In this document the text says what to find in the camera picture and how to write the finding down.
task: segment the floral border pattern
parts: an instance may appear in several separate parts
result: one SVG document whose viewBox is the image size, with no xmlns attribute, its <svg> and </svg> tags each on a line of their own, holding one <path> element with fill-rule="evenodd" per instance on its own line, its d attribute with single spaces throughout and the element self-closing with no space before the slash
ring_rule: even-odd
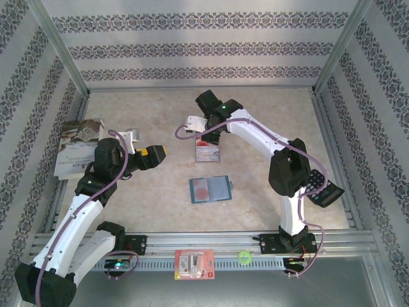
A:
<svg viewBox="0 0 409 307">
<path fill-rule="evenodd" d="M 25 92 L 28 81 L 31 80 L 34 69 L 37 67 L 48 42 L 49 40 L 44 31 L 38 27 L 15 70 L 15 74 L 13 74 L 8 87 L 1 96 L 0 142 L 3 140 L 1 136 L 6 134 L 7 126 L 9 126 L 10 120 L 13 118 L 16 107 L 20 104 L 22 94 Z"/>
<path fill-rule="evenodd" d="M 26 163 L 31 155 L 31 150 L 37 139 L 37 135 L 42 126 L 43 119 L 47 113 L 52 96 L 58 84 L 58 81 L 63 73 L 64 65 L 57 57 L 49 70 L 48 76 L 45 79 L 43 88 L 37 98 L 35 106 L 31 111 L 29 120 L 26 123 L 26 128 L 21 141 L 17 145 L 17 150 L 14 152 L 14 157 L 8 167 L 8 172 L 4 175 L 3 183 L 0 188 L 0 230 L 3 229 L 3 223 L 6 221 L 7 211 L 13 203 L 16 189 L 20 184 L 20 179 L 26 168 Z"/>
<path fill-rule="evenodd" d="M 392 65 L 364 20 L 355 32 L 355 38 L 389 99 L 396 118 L 399 118 L 401 127 L 404 128 L 405 134 L 409 134 L 409 95 L 405 92 L 401 85 L 402 82 L 397 78 Z"/>
<path fill-rule="evenodd" d="M 320 94 L 320 98 L 321 98 L 321 101 L 322 101 L 322 103 L 323 103 L 323 107 L 324 107 L 325 114 L 326 114 L 327 119 L 328 119 L 328 123 L 329 123 L 330 128 L 331 128 L 332 135 L 334 136 L 335 145 L 336 145 L 336 147 L 337 147 L 338 154 L 339 154 L 339 158 L 341 159 L 341 163 L 342 163 L 343 168 L 344 168 L 344 174 L 345 174 L 345 177 L 346 177 L 347 182 L 348 182 L 348 187 L 349 187 L 349 189 L 350 189 L 350 191 L 351 191 L 351 195 L 352 195 L 352 198 L 353 198 L 353 202 L 354 202 L 355 204 L 357 204 L 357 203 L 358 203 L 358 202 L 357 202 L 357 198 L 356 198 L 356 196 L 355 196 L 355 193 L 353 192 L 352 185 L 351 185 L 351 179 L 350 179 L 350 176 L 349 176 L 349 174 L 348 174 L 348 171 L 346 170 L 346 165 L 345 165 L 345 162 L 344 162 L 344 157 L 343 157 L 343 155 L 342 155 L 341 147 L 339 146 L 338 140 L 337 140 L 336 135 L 335 135 L 335 133 L 334 133 L 334 128 L 333 128 L 333 126 L 332 126 L 331 119 L 330 119 L 330 117 L 329 117 L 329 115 L 328 115 L 328 110 L 327 110 L 327 108 L 326 108 L 326 106 L 325 106 L 324 97 L 323 97 L 322 94 Z M 358 206 L 356 206 L 356 209 L 357 209 L 357 212 L 358 212 L 358 216 L 359 216 L 359 219 L 360 219 L 360 223 L 361 223 L 361 225 L 362 225 L 362 228 L 363 228 L 363 229 L 366 229 L 364 219 L 362 218 L 362 214 L 360 213 L 360 209 L 358 208 Z"/>
<path fill-rule="evenodd" d="M 9 0 L 0 13 L 0 54 L 28 11 L 25 0 Z"/>
<path fill-rule="evenodd" d="M 399 161 L 396 158 L 395 151 L 390 147 L 388 135 L 386 135 L 385 129 L 382 127 L 382 122 L 379 120 L 376 109 L 372 105 L 364 83 L 348 52 L 341 56 L 339 64 L 344 71 L 354 97 L 357 99 L 358 107 L 381 158 L 390 186 L 394 188 L 394 194 L 399 199 L 398 203 L 401 205 L 402 213 L 407 217 L 406 222 L 409 223 L 409 183 L 406 181 L 406 176 L 402 175 L 403 168 L 398 164 Z"/>
<path fill-rule="evenodd" d="M 367 195 L 369 206 L 371 207 L 375 217 L 375 223 L 378 226 L 378 231 L 382 236 L 382 242 L 385 244 L 385 249 L 388 252 L 389 260 L 392 264 L 392 270 L 395 272 L 396 281 L 400 284 L 399 289 L 403 292 L 404 302 L 409 305 L 408 265 L 405 263 L 405 256 L 400 250 L 400 245 L 396 242 L 396 234 L 393 231 L 390 218 L 386 213 L 383 200 L 380 197 L 380 192 L 376 182 L 374 181 L 374 176 L 372 175 L 371 169 L 368 166 L 368 161 L 362 149 L 361 142 L 357 136 L 357 131 L 353 126 L 344 97 L 341 94 L 341 90 L 339 89 L 333 74 L 327 82 L 327 87 L 337 109 L 338 117 L 341 121 L 351 153 L 355 159 L 355 166 L 359 171 L 359 176 L 362 181 L 364 191 Z"/>
<path fill-rule="evenodd" d="M 19 221 L 19 229 L 15 233 L 12 247 L 9 251 L 9 257 L 6 259 L 5 269 L 1 272 L 0 278 L 0 306 L 7 306 L 7 300 L 11 296 L 11 289 L 15 284 L 14 272 L 24 256 L 24 250 L 27 246 L 27 239 L 31 228 L 33 227 L 34 218 L 37 213 L 39 201 L 42 197 L 42 191 L 47 183 L 47 177 L 50 175 L 52 165 L 54 164 L 54 156 L 57 153 L 59 134 L 62 124 L 66 121 L 69 114 L 73 98 L 76 92 L 74 82 L 70 80 L 64 98 L 61 102 L 56 119 L 52 125 L 52 130 L 49 135 L 49 140 L 45 145 L 42 159 L 37 169 L 37 174 L 34 177 L 33 186 L 27 197 L 27 202 Z"/>
<path fill-rule="evenodd" d="M 81 70 L 85 81 L 316 78 L 321 67 L 178 67 Z"/>
<path fill-rule="evenodd" d="M 61 34 L 172 29 L 340 29 L 347 12 L 160 13 L 54 17 Z"/>
<path fill-rule="evenodd" d="M 409 52 L 409 8 L 406 3 L 402 0 L 376 0 L 375 3 Z"/>
<path fill-rule="evenodd" d="M 327 56 L 333 43 L 150 43 L 69 47 L 74 59 L 156 58 L 170 56 Z"/>
</svg>

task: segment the patterned wallpaper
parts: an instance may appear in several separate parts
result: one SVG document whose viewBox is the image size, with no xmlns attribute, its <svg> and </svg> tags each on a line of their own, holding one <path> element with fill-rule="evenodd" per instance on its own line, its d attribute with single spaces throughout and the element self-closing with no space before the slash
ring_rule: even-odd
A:
<svg viewBox="0 0 409 307">
<path fill-rule="evenodd" d="M 44 0 L 91 89 L 312 86 L 357 0 Z"/>
<path fill-rule="evenodd" d="M 26 260 L 56 189 L 59 131 L 82 98 L 25 1 L 0 1 L 0 307 L 17 294 Z"/>
<path fill-rule="evenodd" d="M 405 1 L 373 1 L 321 96 L 398 306 L 409 306 L 408 18 Z"/>
</svg>

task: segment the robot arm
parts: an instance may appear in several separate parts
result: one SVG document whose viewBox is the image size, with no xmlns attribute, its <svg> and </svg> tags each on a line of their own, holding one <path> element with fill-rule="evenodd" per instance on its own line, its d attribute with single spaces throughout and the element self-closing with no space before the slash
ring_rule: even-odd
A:
<svg viewBox="0 0 409 307">
<path fill-rule="evenodd" d="M 90 224 L 117 189 L 116 182 L 112 181 L 119 176 L 128 179 L 137 169 L 155 168 L 167 155 L 166 148 L 160 145 L 135 150 L 135 133 L 135 130 L 119 133 L 127 145 L 127 163 L 125 151 L 117 139 L 105 138 L 98 142 L 95 161 L 79 180 L 76 196 L 60 226 L 31 265 L 20 264 L 17 267 L 15 279 L 24 301 L 36 303 L 35 289 L 40 272 L 43 272 L 40 287 L 42 306 L 69 306 L 78 284 L 99 259 L 112 250 L 124 249 L 125 228 L 103 222 L 92 238 L 77 250 Z M 94 197 L 99 191 L 104 192 Z"/>
<path fill-rule="evenodd" d="M 268 181 L 274 191 L 281 195 L 282 219 L 279 231 L 289 242 L 289 248 L 294 248 L 307 233 L 307 227 L 298 215 L 298 201 L 305 191 L 310 166 L 307 158 L 285 145 L 306 152 L 304 142 L 300 139 L 290 141 L 274 133 L 253 118 L 237 101 L 231 99 L 222 103 L 210 90 L 202 93 L 196 103 L 204 113 L 204 119 L 189 116 L 185 124 L 186 131 L 204 132 L 220 126 L 202 135 L 202 140 L 219 144 L 221 132 L 234 133 L 270 159 Z M 304 218 L 302 200 L 300 211 Z"/>
</svg>

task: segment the enclosure floor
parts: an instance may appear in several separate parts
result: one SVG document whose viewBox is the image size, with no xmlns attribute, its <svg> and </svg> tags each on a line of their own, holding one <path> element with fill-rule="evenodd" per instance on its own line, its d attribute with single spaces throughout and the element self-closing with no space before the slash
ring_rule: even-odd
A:
<svg viewBox="0 0 409 307">
<path fill-rule="evenodd" d="M 86 118 L 103 118 L 108 129 L 139 128 L 135 147 L 165 145 L 168 156 L 155 169 L 136 171 L 118 190 L 89 231 L 102 221 L 123 225 L 128 232 L 210 232 L 276 230 L 280 224 L 279 195 L 268 183 L 270 161 L 243 139 L 223 134 L 221 163 L 194 160 L 194 141 L 179 141 L 175 129 L 188 115 L 202 116 L 194 102 L 207 90 L 135 91 L 92 93 Z M 214 88 L 223 102 L 239 101 L 261 123 L 289 139 L 300 138 L 307 151 L 318 158 L 334 179 L 307 88 Z M 191 204 L 189 179 L 228 175 L 234 185 L 233 199 Z M 59 222 L 68 210 L 78 180 L 70 180 Z M 324 228 L 348 228 L 341 200 L 326 209 L 305 200 L 305 219 Z"/>
</svg>

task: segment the packaging card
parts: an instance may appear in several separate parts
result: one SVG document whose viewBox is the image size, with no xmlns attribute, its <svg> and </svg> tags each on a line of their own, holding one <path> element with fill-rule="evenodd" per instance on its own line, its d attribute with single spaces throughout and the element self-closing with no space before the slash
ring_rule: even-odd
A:
<svg viewBox="0 0 409 307">
<path fill-rule="evenodd" d="M 174 254 L 174 278 L 215 279 L 215 253 L 212 249 L 184 249 Z"/>
<path fill-rule="evenodd" d="M 218 145 L 207 143 L 198 138 L 195 151 L 196 162 L 220 162 L 220 148 Z"/>
</svg>

